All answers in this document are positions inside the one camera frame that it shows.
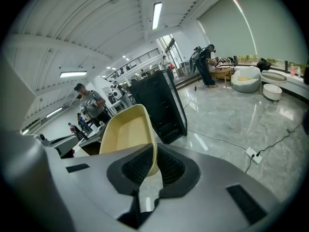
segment marble floor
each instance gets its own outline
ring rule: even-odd
[[[308,105],[283,93],[274,104],[258,89],[244,94],[233,90],[224,82],[216,88],[206,88],[196,82],[178,91],[188,120],[188,135],[172,145],[219,157],[246,171],[250,158],[241,147],[208,138],[225,139],[255,151],[265,149],[287,135],[302,121]],[[288,138],[261,153],[260,164],[251,162],[247,172],[278,198],[285,200],[293,194],[308,164],[309,137],[298,126]],[[148,177],[140,187],[142,211],[153,209],[153,200],[162,188],[160,172]]]

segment power strip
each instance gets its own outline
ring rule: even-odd
[[[252,148],[248,148],[246,151],[246,155],[248,156],[248,157],[252,157],[252,155],[254,155],[254,157],[252,158],[252,160],[256,163],[256,164],[259,164],[260,162],[261,162],[261,160],[262,160],[262,157],[261,157],[261,155],[259,155],[258,157],[256,156],[256,154],[257,154],[257,152],[255,152]]]

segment balcony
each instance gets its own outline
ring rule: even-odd
[[[114,71],[112,74],[110,74],[106,78],[106,80],[110,82],[110,81],[118,78],[119,76],[125,74],[126,72],[130,71],[131,69],[135,68],[136,66],[138,66],[138,65],[140,65],[140,64],[142,64],[142,63],[144,63],[144,62],[146,62],[146,61],[148,61],[148,60],[150,60],[153,57],[158,56],[158,55],[160,55],[158,48],[156,48],[156,49],[154,49],[150,52],[147,52],[144,55],[141,55],[138,58],[128,62],[126,65],[120,67],[118,70]]]

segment black refrigerator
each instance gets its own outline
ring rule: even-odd
[[[156,71],[129,89],[135,101],[146,107],[153,129],[164,144],[187,135],[187,118],[167,70]]]

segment round white ottoman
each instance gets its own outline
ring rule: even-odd
[[[281,93],[282,89],[276,85],[267,83],[263,86],[263,94],[273,101],[280,100]]]

